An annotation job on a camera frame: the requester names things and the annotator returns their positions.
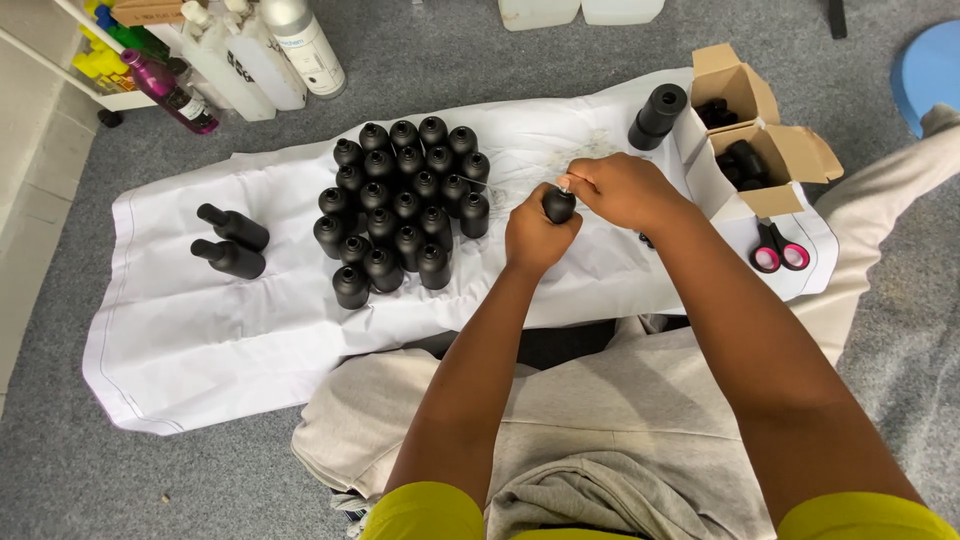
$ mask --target open cardboard box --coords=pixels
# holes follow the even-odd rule
[[[697,116],[700,107],[714,98],[727,100],[728,109],[736,112],[740,122],[708,130]],[[673,133],[683,163],[690,163],[709,135],[763,124],[779,124],[780,113],[773,90],[750,65],[740,61],[729,43],[721,43],[693,51],[693,84],[689,107],[681,112]]]
[[[716,157],[740,139],[749,142],[767,164],[770,187],[738,193],[720,171]],[[826,184],[842,175],[840,161],[810,129],[754,125],[710,135],[686,174],[686,185],[704,215],[721,222],[803,211],[792,183]]]
[[[207,7],[207,0],[199,2]],[[180,12],[182,5],[183,0],[116,0],[110,15],[124,26],[182,22],[186,20]]]

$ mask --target purple aluminum bottle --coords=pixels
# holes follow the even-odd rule
[[[213,117],[213,109],[196,92],[177,85],[177,78],[162,63],[147,58],[136,49],[127,49],[120,60],[130,67],[137,89],[147,94],[157,105],[177,118],[195,134],[208,134],[220,122]]]

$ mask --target black chair leg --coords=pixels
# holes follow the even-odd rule
[[[843,39],[847,36],[847,14],[844,10],[844,0],[828,0],[827,17],[830,20],[830,33],[834,39]]]

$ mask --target grey carpet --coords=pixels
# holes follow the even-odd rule
[[[849,171],[913,140],[887,83],[896,51],[960,15],[952,0],[848,0],[829,38],[821,0],[667,0],[654,23],[506,32],[493,0],[324,0],[348,89],[274,123],[229,117],[195,137],[157,109],[98,133],[36,302],[0,422],[4,538],[339,538],[342,516],[291,456],[289,408],[159,438],[114,428],[81,376],[109,280],[110,203],[229,157],[330,138],[372,118],[591,93],[730,40],[771,81],[785,123],[813,127]],[[960,524],[960,184],[900,220],[873,272],[841,371],[926,499]],[[162,494],[170,497],[163,503]]]

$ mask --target black scissors handle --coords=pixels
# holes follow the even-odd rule
[[[760,233],[760,244],[750,252],[750,264],[757,272],[773,274],[783,266],[787,270],[799,271],[810,265],[810,253],[797,242],[783,237],[777,224],[756,225]]]

